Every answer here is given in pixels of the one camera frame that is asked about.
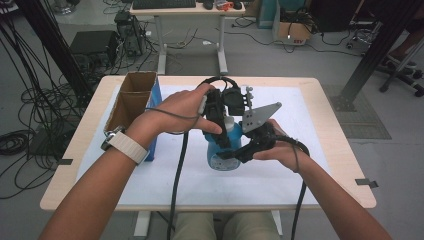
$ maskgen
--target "white smartwatch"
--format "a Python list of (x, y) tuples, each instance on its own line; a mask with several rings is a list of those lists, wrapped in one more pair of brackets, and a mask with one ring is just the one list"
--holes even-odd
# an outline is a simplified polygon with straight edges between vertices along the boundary
[(118, 126), (115, 130), (107, 132), (101, 148), (106, 151), (113, 146), (139, 165), (146, 160), (150, 151), (146, 151), (140, 144), (125, 135), (124, 132), (125, 128), (123, 126)]

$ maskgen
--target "white table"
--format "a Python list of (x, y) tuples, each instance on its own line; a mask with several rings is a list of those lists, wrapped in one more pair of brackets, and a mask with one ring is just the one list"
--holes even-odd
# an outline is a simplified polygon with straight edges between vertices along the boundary
[[(159, 76), (159, 82), (164, 87), (164, 95), (166, 95), (165, 86), (181, 86), (190, 85), (196, 86), (202, 80), (206, 79), (206, 76)], [(255, 86), (272, 88), (272, 87), (288, 87), (294, 88), (300, 91), (303, 104), (306, 108), (311, 123), (313, 125), (316, 137), (319, 141), (319, 148), (324, 154), (324, 159), (328, 166), (327, 170), (331, 176), (363, 207), (372, 208), (375, 207), (375, 198), (368, 186), (358, 186), (355, 179), (364, 178), (362, 170), (360, 169), (358, 162), (349, 146), (349, 143), (344, 136), (342, 129), (337, 122), (334, 112), (324, 95), (324, 92), (316, 79), (312, 78), (281, 78), (281, 77), (231, 77), (239, 85), (250, 85), (254, 87), (253, 94), (259, 98), (261, 91), (260, 88)], [(45, 210), (54, 210), (58, 207), (62, 199), (69, 192), (78, 176), (78, 171), (83, 164), (83, 159), (90, 149), (90, 144), (93, 143), (93, 139), (96, 138), (96, 130), (99, 128), (99, 124), (102, 121), (108, 105), (111, 102), (114, 91), (120, 86), (124, 79), (124, 76), (107, 76), (100, 82), (96, 93), (94, 94), (87, 111), (84, 114), (83, 119), (78, 126), (63, 158), (73, 159), (71, 165), (60, 165), (56, 170), (56, 174), (50, 182), (49, 187), (43, 199), (41, 201), (41, 208)], [(269, 99), (269, 103), (275, 100), (282, 99), (276, 97), (276, 99)], [(253, 99), (254, 107), (258, 103), (257, 100)], [(290, 105), (290, 102), (282, 102), (284, 105)], [(296, 110), (291, 110), (290, 113), (284, 112), (285, 115), (296, 116)], [(296, 124), (288, 126), (285, 124), (286, 117), (278, 117), (277, 120), (283, 124), (283, 127), (293, 137), (298, 137), (299, 140), (303, 141), (310, 150), (313, 148), (311, 142), (305, 139), (301, 135), (301, 127), (304, 125), (302, 119), (298, 119)], [(116, 210), (124, 211), (142, 211), (147, 213), (150, 211), (168, 211), (170, 204), (170, 189), (172, 188), (173, 176), (175, 176), (175, 165), (178, 161), (178, 153), (181, 147), (180, 140), (177, 138), (165, 139), (165, 136), (159, 136), (157, 159), (151, 163), (146, 163), (140, 167), (146, 167), (142, 169), (138, 167), (132, 178), (143, 177), (140, 173), (149, 173), (150, 170), (158, 171), (155, 174), (164, 176), (157, 178), (157, 181), (168, 181), (159, 184), (170, 185), (164, 189), (149, 188), (149, 184), (143, 185), (143, 189), (131, 188), (131, 185), (137, 184), (137, 182), (130, 182), (129, 188), (124, 191), (124, 195), (120, 200), (120, 203), (116, 207)], [(253, 210), (284, 210), (294, 209), (295, 203), (300, 190), (300, 179), (296, 174), (291, 171), (284, 169), (284, 167), (273, 162), (248, 162), (235, 171), (228, 173), (218, 172), (212, 170), (207, 166), (206, 159), (202, 157), (199, 161), (190, 156), (196, 156), (196, 149), (203, 148), (199, 153), (201, 156), (205, 155), (204, 144), (205, 141), (189, 142), (188, 152), (186, 155), (186, 162), (183, 168), (183, 175), (180, 182), (179, 198), (177, 198), (177, 211), (253, 211)], [(256, 173), (250, 172), (251, 166), (258, 167)], [(204, 181), (190, 182), (184, 180), (184, 178), (190, 177), (190, 174), (197, 174), (197, 179), (205, 179)], [(217, 187), (219, 184), (211, 184), (210, 179), (216, 179), (219, 184), (228, 184), (226, 188)], [(243, 186), (243, 182), (248, 181), (251, 183), (252, 189), (258, 189), (258, 181), (272, 182), (274, 180), (279, 181), (279, 186), (270, 186), (267, 190), (258, 190), (261, 192), (246, 192), (246, 186)], [(137, 196), (136, 199), (131, 199), (128, 194), (132, 194), (132, 189), (136, 189), (134, 194)], [(157, 198), (167, 198), (164, 200), (158, 199), (157, 204), (151, 204), (148, 201), (150, 196), (155, 195)], [(228, 204), (222, 204), (223, 200), (228, 200)], [(303, 208), (317, 209), (319, 205), (311, 198), (310, 194), (306, 196), (305, 205)], [(145, 221), (148, 221), (146, 215), (141, 215)]]
[(240, 17), (245, 13), (244, 5), (242, 9), (231, 9), (228, 11), (220, 11), (216, 8), (206, 10), (202, 3), (196, 3), (195, 8), (172, 8), (172, 9), (146, 9), (135, 10), (131, 7), (130, 13), (135, 16), (154, 16), (156, 23), (156, 31), (158, 32), (159, 42), (159, 63), (158, 74), (165, 74), (166, 66), (166, 49), (167, 46), (163, 42), (163, 25), (167, 23), (179, 22), (180, 26), (186, 28), (197, 27), (218, 27), (219, 28), (219, 42), (217, 43), (219, 69), (221, 75), (228, 74), (227, 62), (225, 59), (224, 51), (224, 29), (225, 17), (233, 16)]

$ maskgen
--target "blue box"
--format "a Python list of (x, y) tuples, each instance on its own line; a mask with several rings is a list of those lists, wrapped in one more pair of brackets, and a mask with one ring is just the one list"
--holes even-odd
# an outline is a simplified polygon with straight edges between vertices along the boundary
[[(104, 130), (112, 131), (120, 125), (128, 128), (146, 107), (154, 108), (161, 102), (162, 94), (156, 72), (129, 72), (122, 82)], [(155, 138), (150, 144), (150, 153), (145, 161), (153, 161), (156, 141)]]

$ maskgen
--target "cardboard box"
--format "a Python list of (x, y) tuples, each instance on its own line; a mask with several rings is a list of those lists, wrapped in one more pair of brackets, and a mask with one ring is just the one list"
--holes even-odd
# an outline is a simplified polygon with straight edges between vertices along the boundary
[[(153, 108), (161, 102), (162, 95), (156, 72), (127, 73), (104, 131), (113, 131), (119, 125), (128, 128), (134, 119), (145, 111), (146, 107)], [(150, 144), (150, 153), (146, 161), (154, 159), (156, 141), (157, 139), (154, 139)]]
[(280, 22), (280, 11), (277, 11), (272, 26), (272, 36), (274, 41), (279, 41), (276, 43), (304, 45), (306, 40), (311, 37), (311, 30), (312, 28), (310, 26), (302, 23)]

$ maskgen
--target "chair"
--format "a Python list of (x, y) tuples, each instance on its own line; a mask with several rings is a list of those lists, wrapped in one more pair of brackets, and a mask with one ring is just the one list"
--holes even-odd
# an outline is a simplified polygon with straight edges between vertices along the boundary
[[(394, 9), (390, 9), (390, 1), (384, 0), (365, 0), (364, 6), (362, 8), (366, 9), (366, 11), (375, 19), (372, 21), (370, 26), (357, 28), (354, 32), (354, 36), (351, 40), (346, 44), (348, 49), (353, 47), (354, 41), (360, 41), (365, 44), (371, 45), (379, 33), (379, 29), (384, 24), (386, 17), (390, 14)], [(424, 88), (418, 84), (414, 79), (421, 79), (423, 76), (422, 70), (419, 69), (410, 69), (405, 68), (407, 63), (414, 57), (414, 55), (421, 49), (424, 45), (424, 38), (408, 53), (408, 55), (403, 59), (400, 64), (395, 64), (391, 62), (388, 58), (385, 58), (380, 66), (376, 68), (376, 71), (389, 74), (389, 78), (380, 87), (380, 92), (386, 92), (389, 89), (390, 84), (394, 79), (399, 79), (402, 82), (408, 84), (413, 87), (415, 90), (416, 97), (422, 97), (424, 95)]]

